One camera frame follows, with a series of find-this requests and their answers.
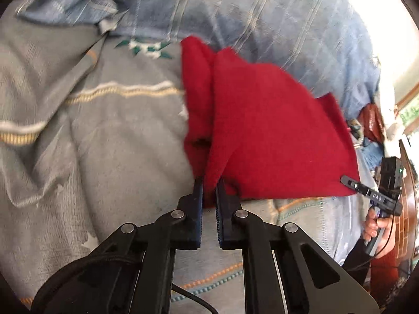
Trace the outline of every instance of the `human hand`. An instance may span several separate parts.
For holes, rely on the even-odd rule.
[[[376,212],[374,211],[373,207],[370,207],[365,217],[364,222],[364,231],[362,236],[365,240],[370,241],[372,237],[377,236],[377,229],[378,228],[385,228],[384,234],[381,238],[381,242],[378,243],[377,252],[379,252],[384,245],[386,244],[389,236],[390,236],[390,229],[391,229],[391,222],[393,220],[393,215],[388,218],[377,218],[376,219]],[[382,258],[384,255],[387,255],[390,251],[394,249],[395,246],[395,226],[393,225],[393,230],[391,232],[390,240],[388,241],[387,246],[385,249],[380,252],[376,258]]]

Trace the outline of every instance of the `white wall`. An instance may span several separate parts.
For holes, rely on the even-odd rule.
[[[399,101],[419,82],[419,30],[400,0],[349,0],[363,19]]]

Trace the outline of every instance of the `blue blanket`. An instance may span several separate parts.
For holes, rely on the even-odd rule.
[[[284,68],[315,97],[332,92],[346,119],[372,101],[380,76],[348,0],[26,0],[17,15],[52,25],[111,25],[111,34],[128,38],[194,34],[215,49],[232,46],[250,62]]]

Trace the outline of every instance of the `device handle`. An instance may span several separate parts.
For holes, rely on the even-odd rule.
[[[380,211],[380,215],[378,215],[378,218],[388,218],[390,215],[388,215],[385,211]],[[380,244],[383,234],[384,234],[385,228],[378,228],[377,230],[377,236],[372,237],[371,240],[365,241],[365,253],[370,255],[371,257],[374,257],[377,252],[377,246]]]

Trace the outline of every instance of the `silver bolt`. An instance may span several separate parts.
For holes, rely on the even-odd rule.
[[[238,218],[246,218],[247,216],[249,216],[249,213],[246,210],[240,209],[236,211],[236,216]]]
[[[131,223],[125,223],[122,227],[121,227],[121,231],[124,234],[129,234],[130,232],[134,231],[134,226]]]
[[[287,232],[296,232],[298,230],[298,227],[295,223],[287,223],[285,225],[285,229]]]
[[[171,215],[173,218],[182,218],[185,213],[182,210],[173,210]]]

